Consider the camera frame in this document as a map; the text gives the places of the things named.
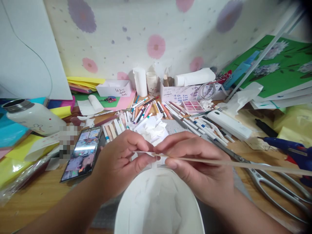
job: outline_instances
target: white flower drawing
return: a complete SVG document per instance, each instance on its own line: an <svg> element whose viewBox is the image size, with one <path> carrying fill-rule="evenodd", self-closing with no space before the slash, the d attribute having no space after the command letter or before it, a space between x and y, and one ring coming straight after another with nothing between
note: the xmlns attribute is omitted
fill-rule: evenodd
<svg viewBox="0 0 312 234"><path fill-rule="evenodd" d="M279 55L288 46L288 44L289 43L286 41L275 43L272 46L272 48L270 49L270 51L265 55L263 60L274 59L277 55Z"/></svg>
<svg viewBox="0 0 312 234"><path fill-rule="evenodd" d="M301 67L299 67L298 71L302 72L302 73L307 73L307 72L312 71L312 61L302 65Z"/></svg>
<svg viewBox="0 0 312 234"><path fill-rule="evenodd" d="M268 75L272 72L275 72L280 68L279 66L280 63L272 63L268 65L263 65L261 67L257 67L253 72L255 76L260 76L260 75Z"/></svg>

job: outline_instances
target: scissors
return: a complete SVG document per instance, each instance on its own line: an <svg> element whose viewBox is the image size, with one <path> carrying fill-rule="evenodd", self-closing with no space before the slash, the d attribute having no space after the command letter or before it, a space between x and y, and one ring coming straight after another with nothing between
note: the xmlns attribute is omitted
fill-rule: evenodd
<svg viewBox="0 0 312 234"><path fill-rule="evenodd" d="M254 163L249 160L244 159L243 157L239 156L238 154L235 154L233 151L229 150L222 144L216 141L212 141L213 144L218 146L220 149L222 149L224 152L226 152L230 157L235 159L238 162L242 163L250 163L250 164L258 164L258 165L267 165L265 163ZM290 176L286 175L285 173L278 173L280 176L284 177L286 180L288 180L290 183L292 183L302 194L304 195L305 198L299 197L297 194L294 192L290 191L287 187L282 185L280 182L278 182L276 179L274 179L270 174L263 170L255 170L255 169L249 169L245 168L249 176L251 177L254 185L256 188L259 190L259 192L267 199L269 200L274 206L276 206L278 209L283 211L284 213L290 215L291 217L303 222L303 223L308 223L307 221L302 220L301 218L295 216L294 214L290 213L287 211L285 208L283 208L281 205L279 205L273 198L271 198L268 193L263 189L261 186L261 183L266 184L269 186L271 189L275 190L279 194L281 194L283 197L285 197L287 200L291 201L293 204L295 204L297 207L300 208L308 217L311 217L311 213L309 211L309 208L306 207L303 203L301 202L306 202L309 204L312 204L312 195L303 187L301 186L298 182L296 182L293 178Z"/></svg>

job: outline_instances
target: green paper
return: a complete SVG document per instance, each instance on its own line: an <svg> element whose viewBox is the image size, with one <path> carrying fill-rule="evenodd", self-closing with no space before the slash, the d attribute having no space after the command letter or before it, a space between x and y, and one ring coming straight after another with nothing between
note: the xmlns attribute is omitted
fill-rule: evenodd
<svg viewBox="0 0 312 234"><path fill-rule="evenodd" d="M235 69L242 62L246 61L246 59L250 57L256 50L264 50L273 38L274 36L266 35L256 45L247 50L245 53L235 59L229 66L227 66L225 71L232 70L232 72L234 72ZM262 60L259 64L259 67L261 67L263 65L279 63L279 68L267 75L255 76L255 72L253 71L241 85L241 88L244 89L252 82L258 82L259 84L263 85L263 90L260 92L259 96L262 98L267 98L312 80L312 64L306 65L305 70L301 68L301 66L304 64L312 61L312 44L296 42L281 37L278 42L282 41L288 43L283 51L276 55L273 59ZM237 85L244 76L245 74L243 74L235 82L235 84Z"/></svg>
<svg viewBox="0 0 312 234"><path fill-rule="evenodd" d="M73 95L75 96L77 101L85 101L88 100L88 96L89 95L94 95L98 100L104 100L107 97L100 97L100 95L98 94L98 92L93 92L90 94L83 94L83 93L73 93ZM116 101L115 102L107 102L107 101L100 101L100 103L102 104L102 106L104 108L108 108L108 107L116 107L118 102L119 102L120 97L116 97Z"/></svg>

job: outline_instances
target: hand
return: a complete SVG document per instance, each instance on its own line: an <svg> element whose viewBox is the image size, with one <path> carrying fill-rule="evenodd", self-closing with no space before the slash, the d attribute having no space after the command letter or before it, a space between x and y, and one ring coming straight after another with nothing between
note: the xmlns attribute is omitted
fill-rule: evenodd
<svg viewBox="0 0 312 234"><path fill-rule="evenodd" d="M154 147L154 151L173 158L186 156L230 160L230 157L222 150L190 132L167 136L163 142ZM232 167L188 162L173 158L166 159L166 165L207 205L217 208L234 194Z"/></svg>
<svg viewBox="0 0 312 234"><path fill-rule="evenodd" d="M132 151L152 149L153 145L143 136L130 130L124 131L101 149L90 177L103 192L104 200L121 194L149 163L156 161L156 158L142 154L131 162Z"/></svg>

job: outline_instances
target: glue gun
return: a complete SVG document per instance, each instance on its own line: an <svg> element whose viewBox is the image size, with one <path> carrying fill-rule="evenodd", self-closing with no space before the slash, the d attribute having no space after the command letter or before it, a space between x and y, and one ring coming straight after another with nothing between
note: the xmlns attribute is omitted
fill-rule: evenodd
<svg viewBox="0 0 312 234"><path fill-rule="evenodd" d="M258 137L271 146L281 149L288 155L287 161L297 164L300 169L312 171L312 147L275 137ZM300 182L312 188L312 176L303 176Z"/></svg>

